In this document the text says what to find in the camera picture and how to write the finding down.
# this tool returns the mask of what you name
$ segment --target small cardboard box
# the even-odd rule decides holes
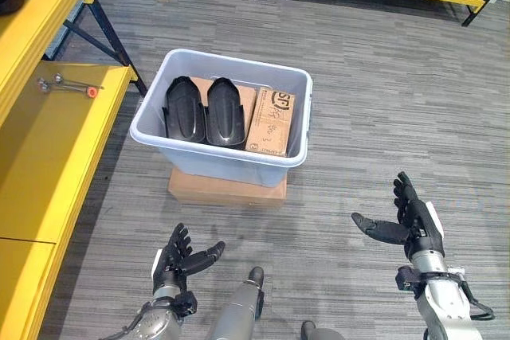
[[[207,106],[207,91],[209,91],[212,85],[212,80],[202,79],[200,77],[190,77],[191,81],[197,86],[200,91],[200,97],[202,98],[202,104],[204,107]],[[248,135],[249,125],[252,121],[253,109],[255,108],[255,100],[257,99],[257,91],[250,87],[244,87],[242,85],[236,85],[239,91],[239,99],[245,112],[245,137]]]
[[[294,95],[261,88],[245,150],[286,156],[294,99]]]
[[[276,187],[189,175],[174,167],[168,191],[181,203],[279,207],[287,197],[287,176]]]

